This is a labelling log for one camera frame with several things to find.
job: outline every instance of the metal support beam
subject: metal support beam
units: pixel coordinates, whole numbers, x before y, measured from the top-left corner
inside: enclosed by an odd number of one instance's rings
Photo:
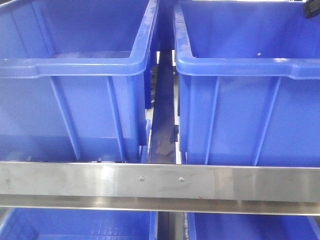
[[[162,51],[156,81],[150,163],[176,163],[174,74],[172,52]]]
[[[319,182],[313,167],[0,162],[0,206],[318,215]]]

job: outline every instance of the plastic storage bin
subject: plastic storage bin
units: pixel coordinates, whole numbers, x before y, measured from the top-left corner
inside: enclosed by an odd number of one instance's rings
[[[301,2],[175,8],[188,164],[320,166],[320,16]]]
[[[1,5],[0,160],[138,162],[157,11],[157,0]]]
[[[190,240],[319,240],[312,216],[188,213]]]
[[[157,223],[149,211],[16,208],[0,240],[156,240]]]

